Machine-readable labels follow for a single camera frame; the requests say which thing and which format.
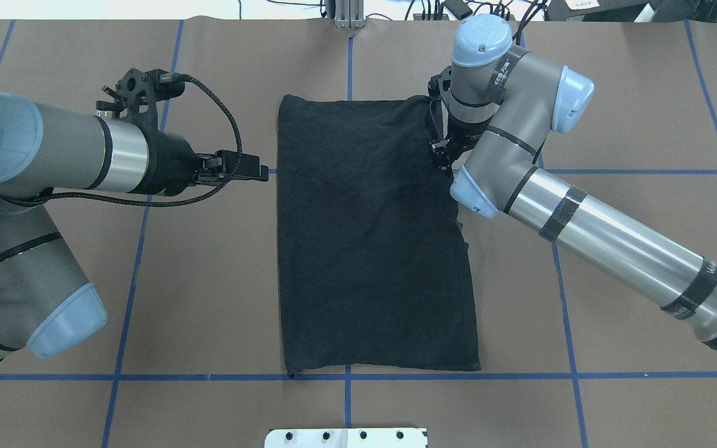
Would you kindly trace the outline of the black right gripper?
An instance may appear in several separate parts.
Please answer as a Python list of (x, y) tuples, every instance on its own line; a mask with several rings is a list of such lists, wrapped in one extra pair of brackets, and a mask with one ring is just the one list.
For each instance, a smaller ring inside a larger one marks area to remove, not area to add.
[(439, 170), (452, 170), (453, 162), (463, 153), (475, 148), (490, 119), (469, 124), (456, 118), (449, 118), (446, 139), (435, 139), (429, 142), (431, 159)]

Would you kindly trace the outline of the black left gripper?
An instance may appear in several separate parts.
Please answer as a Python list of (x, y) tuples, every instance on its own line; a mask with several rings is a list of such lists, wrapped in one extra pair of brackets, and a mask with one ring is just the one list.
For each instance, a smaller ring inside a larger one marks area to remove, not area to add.
[(227, 179), (267, 182), (269, 167), (258, 156), (237, 151), (221, 150), (214, 154), (199, 154), (182, 136), (151, 131), (147, 137), (148, 167), (143, 176), (145, 195), (173, 197), (195, 184), (196, 175), (212, 162), (214, 184)]

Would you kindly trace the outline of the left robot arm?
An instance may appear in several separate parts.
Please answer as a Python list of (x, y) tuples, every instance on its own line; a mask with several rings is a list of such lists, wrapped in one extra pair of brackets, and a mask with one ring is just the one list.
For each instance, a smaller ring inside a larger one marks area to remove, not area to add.
[(23, 348), (54, 357), (108, 320), (47, 202), (160, 195), (163, 206), (179, 207), (173, 196), (191, 186), (219, 191), (230, 180), (268, 180), (268, 167), (241, 146), (201, 154), (159, 128), (157, 102), (182, 92), (119, 86), (97, 114), (0, 93), (0, 363)]

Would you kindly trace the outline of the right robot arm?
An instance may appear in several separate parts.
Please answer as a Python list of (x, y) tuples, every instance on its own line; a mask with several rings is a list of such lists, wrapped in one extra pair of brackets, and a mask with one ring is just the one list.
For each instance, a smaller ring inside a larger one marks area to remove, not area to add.
[(717, 262), (661, 235), (538, 166), (552, 131), (568, 133), (594, 82), (517, 45), (495, 15), (467, 17), (451, 64), (431, 80), (448, 111), (435, 144), (447, 168), (463, 153), (450, 194), (486, 218), (506, 213), (688, 324), (717, 352)]

